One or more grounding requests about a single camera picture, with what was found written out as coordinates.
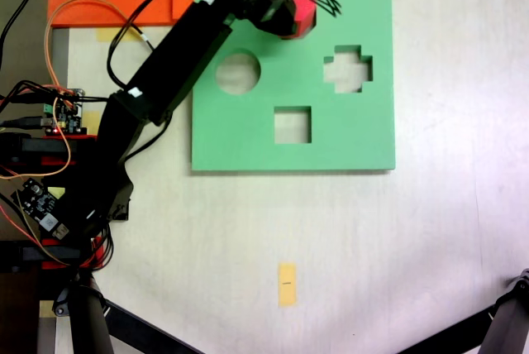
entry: robotic arm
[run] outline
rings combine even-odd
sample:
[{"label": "robotic arm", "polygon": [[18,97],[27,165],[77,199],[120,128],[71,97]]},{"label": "robotic arm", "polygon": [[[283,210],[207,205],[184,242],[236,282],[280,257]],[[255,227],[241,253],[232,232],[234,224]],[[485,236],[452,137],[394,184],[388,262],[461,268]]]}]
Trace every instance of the robotic arm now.
[{"label": "robotic arm", "polygon": [[[316,9],[317,1],[310,2]],[[235,19],[291,37],[305,34],[299,33],[295,15],[294,0],[193,2],[131,81],[108,99],[93,162],[79,172],[79,183],[68,187],[51,215],[55,228],[64,225],[64,240],[75,243],[95,237],[122,211],[133,189],[124,168],[126,155],[146,124],[165,122],[188,95],[231,34]]]}]

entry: circuit board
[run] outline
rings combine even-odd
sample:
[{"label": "circuit board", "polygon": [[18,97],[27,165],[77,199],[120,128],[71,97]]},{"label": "circuit board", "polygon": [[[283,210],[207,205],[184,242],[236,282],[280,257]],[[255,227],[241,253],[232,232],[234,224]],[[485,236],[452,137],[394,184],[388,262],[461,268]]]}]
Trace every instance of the circuit board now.
[{"label": "circuit board", "polygon": [[[22,210],[35,219],[42,228],[58,239],[68,234],[68,228],[59,223],[52,215],[57,198],[50,194],[46,187],[36,180],[29,179],[24,183],[24,189],[18,192]],[[18,203],[17,194],[13,193],[12,199]]]},{"label": "circuit board", "polygon": [[[73,89],[73,91],[78,96],[84,95],[82,89]],[[83,104],[71,103],[70,105],[72,107],[67,106],[63,102],[57,102],[55,115],[57,116],[60,129],[62,129],[65,135],[86,135],[87,129],[83,128]],[[45,104],[44,113],[47,117],[53,117],[53,106]],[[60,135],[55,122],[52,122],[52,127],[45,129],[45,134],[47,136]]]}]

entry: white table surface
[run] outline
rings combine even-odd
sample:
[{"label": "white table surface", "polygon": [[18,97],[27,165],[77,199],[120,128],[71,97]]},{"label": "white table surface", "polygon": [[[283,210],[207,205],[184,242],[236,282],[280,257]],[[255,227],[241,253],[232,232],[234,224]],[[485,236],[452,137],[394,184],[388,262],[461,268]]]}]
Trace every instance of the white table surface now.
[{"label": "white table surface", "polygon": [[[527,33],[527,0],[393,0],[388,174],[194,174],[188,99],[127,165],[131,220],[112,224],[103,293],[207,354],[389,354],[490,305],[529,266]],[[68,85],[115,91],[107,47],[70,31]],[[120,47],[126,79],[147,52]]]}]

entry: circular hole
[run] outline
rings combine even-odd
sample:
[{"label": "circular hole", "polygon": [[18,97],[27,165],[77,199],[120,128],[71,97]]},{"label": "circular hole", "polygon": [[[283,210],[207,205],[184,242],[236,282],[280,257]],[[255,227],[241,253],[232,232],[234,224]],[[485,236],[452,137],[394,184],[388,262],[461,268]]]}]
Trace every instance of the circular hole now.
[{"label": "circular hole", "polygon": [[219,64],[215,79],[221,89],[231,95],[249,93],[259,81],[261,65],[250,52],[237,52]]}]

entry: black circuit board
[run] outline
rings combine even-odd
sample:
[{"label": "black circuit board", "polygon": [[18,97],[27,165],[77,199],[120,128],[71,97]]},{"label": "black circuit board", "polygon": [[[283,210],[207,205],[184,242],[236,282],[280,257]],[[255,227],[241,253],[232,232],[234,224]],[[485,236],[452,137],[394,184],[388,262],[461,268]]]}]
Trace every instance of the black circuit board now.
[{"label": "black circuit board", "polygon": [[[33,179],[24,183],[24,189],[19,191],[18,195],[24,212],[38,223],[41,223],[41,220],[51,213],[57,201],[42,184]],[[18,203],[16,194],[13,194],[12,198],[15,203]]]},{"label": "black circuit board", "polygon": [[[82,89],[74,89],[74,92],[83,96],[84,91]],[[55,108],[55,115],[57,116],[57,122],[59,123],[60,129],[62,129],[65,135],[86,135],[87,129],[83,128],[83,105],[82,103],[72,103],[73,107],[66,106],[63,102],[57,102]],[[47,117],[53,118],[53,106],[46,104],[44,106],[44,113]],[[52,123],[52,127],[45,129],[47,136],[58,136],[60,135],[55,122]]]}]

